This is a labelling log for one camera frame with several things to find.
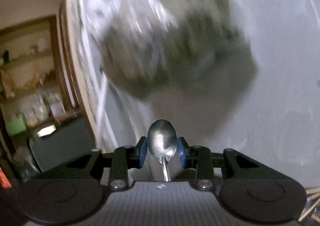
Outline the large steel spoon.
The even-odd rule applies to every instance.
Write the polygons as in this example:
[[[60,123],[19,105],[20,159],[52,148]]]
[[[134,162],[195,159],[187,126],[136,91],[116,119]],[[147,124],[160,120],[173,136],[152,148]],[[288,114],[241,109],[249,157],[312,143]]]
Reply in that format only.
[[[162,166],[164,181],[171,181],[169,161],[177,150],[177,134],[173,125],[166,119],[157,119],[149,127],[147,134],[149,153]]]

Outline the wooden chopstick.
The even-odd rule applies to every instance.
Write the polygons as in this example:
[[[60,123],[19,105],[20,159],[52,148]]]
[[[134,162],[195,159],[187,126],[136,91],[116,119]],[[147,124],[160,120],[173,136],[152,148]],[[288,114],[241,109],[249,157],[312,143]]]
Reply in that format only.
[[[319,187],[306,189],[306,205],[299,218],[301,225],[319,225]]]

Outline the wooden shelf unit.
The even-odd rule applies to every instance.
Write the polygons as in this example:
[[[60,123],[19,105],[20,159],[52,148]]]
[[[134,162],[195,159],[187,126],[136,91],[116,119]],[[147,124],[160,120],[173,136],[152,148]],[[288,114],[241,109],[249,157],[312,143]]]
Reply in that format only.
[[[55,15],[1,29],[1,127],[14,137],[80,107]]]

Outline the plastic bag of dried leaves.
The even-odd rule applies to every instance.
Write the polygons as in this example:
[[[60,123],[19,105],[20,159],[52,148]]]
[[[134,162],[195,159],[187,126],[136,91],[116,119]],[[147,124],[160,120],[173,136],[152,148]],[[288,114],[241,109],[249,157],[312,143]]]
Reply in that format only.
[[[163,87],[238,93],[256,74],[234,0],[108,0],[100,12],[104,71],[137,98]]]

